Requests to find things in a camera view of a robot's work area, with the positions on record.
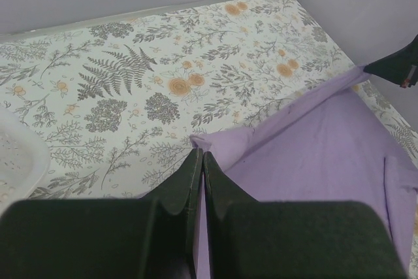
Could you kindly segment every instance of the fern leaf print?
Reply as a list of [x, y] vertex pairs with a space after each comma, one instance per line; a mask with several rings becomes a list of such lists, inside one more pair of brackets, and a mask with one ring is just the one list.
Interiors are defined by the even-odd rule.
[[124, 88], [132, 94], [133, 84], [138, 88], [142, 87], [142, 77], [146, 71], [153, 71], [151, 64], [156, 65], [154, 58], [149, 57], [139, 48], [139, 52], [131, 47], [124, 45], [127, 53], [109, 52], [112, 59], [95, 59], [88, 57], [91, 65], [83, 65], [88, 72], [79, 73], [83, 83], [79, 83], [78, 100], [87, 98], [104, 97], [105, 94], [114, 96], [121, 95]]

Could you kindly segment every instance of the purple sheet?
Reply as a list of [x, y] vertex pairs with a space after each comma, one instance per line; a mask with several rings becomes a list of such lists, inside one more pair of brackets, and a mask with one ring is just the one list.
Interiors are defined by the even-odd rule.
[[[352, 85], [368, 74], [354, 68], [260, 123], [192, 135], [219, 166], [260, 201], [360, 201], [384, 222], [407, 270], [418, 170]], [[202, 203], [198, 279], [209, 278]]]

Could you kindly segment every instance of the floral pattern surface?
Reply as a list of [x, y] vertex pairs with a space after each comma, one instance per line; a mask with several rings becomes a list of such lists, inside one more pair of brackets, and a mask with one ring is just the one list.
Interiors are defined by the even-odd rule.
[[[296, 0], [236, 0], [0, 44], [1, 104], [50, 147], [32, 198], [135, 197], [191, 133], [257, 125], [352, 66]], [[371, 83], [353, 89], [418, 166], [418, 134]]]

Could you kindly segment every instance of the black padded object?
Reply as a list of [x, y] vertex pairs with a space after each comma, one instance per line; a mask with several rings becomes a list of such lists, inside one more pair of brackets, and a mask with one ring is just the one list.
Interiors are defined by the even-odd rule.
[[202, 150], [142, 199], [21, 201], [0, 220], [0, 278], [196, 278]]
[[[364, 68], [364, 72], [380, 76], [402, 87], [411, 87], [418, 80], [417, 67], [418, 35], [405, 48], [367, 65]], [[415, 71], [412, 77], [410, 77], [410, 73], [414, 68]]]
[[211, 153], [203, 162], [212, 279], [406, 278], [368, 206], [261, 203], [227, 178]]

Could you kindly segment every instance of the white plastic basket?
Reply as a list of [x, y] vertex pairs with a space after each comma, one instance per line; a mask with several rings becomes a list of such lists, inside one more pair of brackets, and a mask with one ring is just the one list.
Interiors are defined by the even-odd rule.
[[0, 214], [14, 201], [29, 197], [49, 166], [46, 143], [0, 106]]

